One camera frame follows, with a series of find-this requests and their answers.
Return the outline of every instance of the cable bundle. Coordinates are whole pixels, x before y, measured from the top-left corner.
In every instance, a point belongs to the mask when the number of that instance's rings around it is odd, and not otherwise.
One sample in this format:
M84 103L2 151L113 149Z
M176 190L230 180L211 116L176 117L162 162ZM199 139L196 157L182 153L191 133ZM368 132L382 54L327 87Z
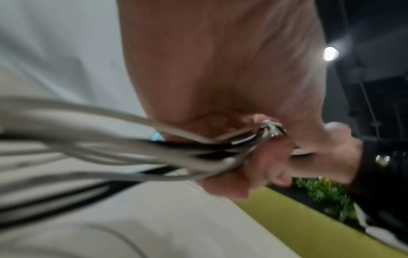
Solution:
M191 143L153 142L146 139L130 139L114 136L96 129L61 125L50 119L33 116L31 112L36 110L69 111L119 119L150 126L161 133L190 140ZM10 151L0 149L0 156L29 156L32 154L59 153L59 156L52 159L44 159L37 162L23 162L8 167L0 166L0 171L10 171L69 158L114 166L134 166L139 164L154 164L159 166L137 173L71 171L59 174L33 176L0 184L0 194L4 195L62 181L85 179L105 180L105 182L102 183L55 193L46 197L26 200L18 204L0 206L0 229L12 228L85 207L113 196L140 182L197 180L230 171L242 165L259 145L268 141L271 137L284 134L280 124L265 121L251 128L245 128L215 139L209 139L129 113L85 107L70 103L14 97L0 98L0 129L2 131L0 141L10 143L21 141L39 142L46 146L46 148L30 150ZM249 133L255 134L243 140L241 139ZM302 150L298 149L295 151L294 154L303 154ZM165 175L181 168L194 171L194 174L188 176ZM22 209L61 202L73 196L81 196L95 191L100 192L91 197L80 198L80 200L68 203L63 207L38 212L18 219L5 221L1 219L7 217L7 214L12 214Z

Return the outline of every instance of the metal button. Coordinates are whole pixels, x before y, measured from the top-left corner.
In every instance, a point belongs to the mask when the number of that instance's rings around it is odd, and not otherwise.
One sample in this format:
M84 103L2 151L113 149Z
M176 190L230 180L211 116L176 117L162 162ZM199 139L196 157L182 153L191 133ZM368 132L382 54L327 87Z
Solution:
M377 157L375 157L375 162L381 167L386 167L390 162L390 159L391 159L390 156L377 155Z

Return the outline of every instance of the yellow surface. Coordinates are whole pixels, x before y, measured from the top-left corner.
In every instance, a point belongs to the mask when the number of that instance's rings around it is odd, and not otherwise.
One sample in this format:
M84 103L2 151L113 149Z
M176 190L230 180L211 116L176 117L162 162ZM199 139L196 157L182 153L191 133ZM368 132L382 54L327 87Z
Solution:
M302 258L408 258L268 188L237 205Z

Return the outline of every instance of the bright light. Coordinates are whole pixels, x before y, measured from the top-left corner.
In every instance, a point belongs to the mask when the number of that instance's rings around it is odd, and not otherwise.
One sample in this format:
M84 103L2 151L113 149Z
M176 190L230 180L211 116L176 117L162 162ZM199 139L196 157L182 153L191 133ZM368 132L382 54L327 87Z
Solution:
M332 61L339 57L339 51L333 47L327 47L324 50L323 57L326 61Z

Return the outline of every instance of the skin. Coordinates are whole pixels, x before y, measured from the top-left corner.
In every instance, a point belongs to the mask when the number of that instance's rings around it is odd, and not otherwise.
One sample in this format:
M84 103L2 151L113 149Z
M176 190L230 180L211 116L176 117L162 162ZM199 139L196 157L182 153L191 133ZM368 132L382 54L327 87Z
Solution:
M296 145L332 153L350 141L348 127L321 120L326 46L312 0L117 2L126 66L150 118L207 137L265 119L288 132L204 180L207 192L245 199L270 182L289 186L301 174Z

